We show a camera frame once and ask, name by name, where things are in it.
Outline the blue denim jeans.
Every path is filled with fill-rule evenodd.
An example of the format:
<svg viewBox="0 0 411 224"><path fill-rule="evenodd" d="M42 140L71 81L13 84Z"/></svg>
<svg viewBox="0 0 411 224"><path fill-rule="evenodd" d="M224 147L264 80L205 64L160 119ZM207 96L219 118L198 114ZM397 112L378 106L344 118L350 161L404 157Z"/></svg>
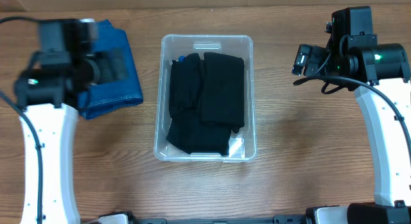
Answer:
<svg viewBox="0 0 411 224"><path fill-rule="evenodd" d="M143 102L136 66L132 56L127 34L124 30L113 27L110 21L97 23L98 39L93 44L97 53L111 49L122 49L128 78L111 83L91 85L87 92L78 97L81 107L79 114L86 120L95 119L124 107L133 107Z"/></svg>

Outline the blue glitter fabric garment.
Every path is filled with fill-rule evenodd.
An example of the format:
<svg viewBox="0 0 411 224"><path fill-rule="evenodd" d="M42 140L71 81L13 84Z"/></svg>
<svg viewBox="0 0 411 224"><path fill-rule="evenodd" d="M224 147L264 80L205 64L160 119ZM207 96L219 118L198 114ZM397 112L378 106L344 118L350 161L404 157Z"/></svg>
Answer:
<svg viewBox="0 0 411 224"><path fill-rule="evenodd" d="M178 57L178 62L183 62L185 58L186 58L185 56L179 56Z"/></svg>

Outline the black cloth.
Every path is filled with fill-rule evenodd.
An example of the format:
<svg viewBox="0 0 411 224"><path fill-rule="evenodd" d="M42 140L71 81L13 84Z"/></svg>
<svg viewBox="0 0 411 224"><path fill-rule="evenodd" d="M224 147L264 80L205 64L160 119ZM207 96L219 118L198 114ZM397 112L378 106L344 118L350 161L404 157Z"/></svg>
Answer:
<svg viewBox="0 0 411 224"><path fill-rule="evenodd" d="M202 64L198 53L172 61L169 87L169 112L172 118L197 109L204 79Z"/></svg>
<svg viewBox="0 0 411 224"><path fill-rule="evenodd" d="M206 124L197 116L180 116L172 119L167 141L188 153L229 154L231 129L226 126Z"/></svg>
<svg viewBox="0 0 411 224"><path fill-rule="evenodd" d="M245 62L221 53L204 53L201 118L238 133L245 126Z"/></svg>

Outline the clear plastic storage container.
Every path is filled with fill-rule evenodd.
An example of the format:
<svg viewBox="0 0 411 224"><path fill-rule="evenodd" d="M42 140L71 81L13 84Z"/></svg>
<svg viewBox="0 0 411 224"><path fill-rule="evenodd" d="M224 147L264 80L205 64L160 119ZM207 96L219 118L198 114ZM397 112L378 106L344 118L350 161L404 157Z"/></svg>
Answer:
<svg viewBox="0 0 411 224"><path fill-rule="evenodd" d="M245 62L245 126L229 139L229 154L183 152L166 140L171 125L168 109L170 74L173 60L181 56L205 52L221 53L242 58ZM154 155L157 159L169 162L216 161L250 162L258 152L254 101L254 50L253 41L247 35L178 35L168 34L161 42L157 115L155 124Z"/></svg>

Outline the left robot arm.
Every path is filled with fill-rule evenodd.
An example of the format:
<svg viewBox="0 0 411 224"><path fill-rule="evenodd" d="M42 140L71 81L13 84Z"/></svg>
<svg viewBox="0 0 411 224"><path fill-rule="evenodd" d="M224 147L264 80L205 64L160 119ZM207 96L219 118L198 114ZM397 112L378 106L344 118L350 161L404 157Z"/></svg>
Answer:
<svg viewBox="0 0 411 224"><path fill-rule="evenodd" d="M100 79L93 19L39 21L40 50L14 85L25 149L21 223L81 223L73 184L78 95Z"/></svg>

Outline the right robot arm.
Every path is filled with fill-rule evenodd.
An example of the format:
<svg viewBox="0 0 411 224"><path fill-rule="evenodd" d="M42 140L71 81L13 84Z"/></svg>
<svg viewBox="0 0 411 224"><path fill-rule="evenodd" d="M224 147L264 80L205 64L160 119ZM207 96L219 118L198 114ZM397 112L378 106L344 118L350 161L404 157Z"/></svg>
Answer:
<svg viewBox="0 0 411 224"><path fill-rule="evenodd" d="M374 168L374 200L313 207L308 223L410 222L410 65L404 47L379 44L368 6L335 11L325 47L302 44L292 72L299 83L322 80L322 92L354 93Z"/></svg>

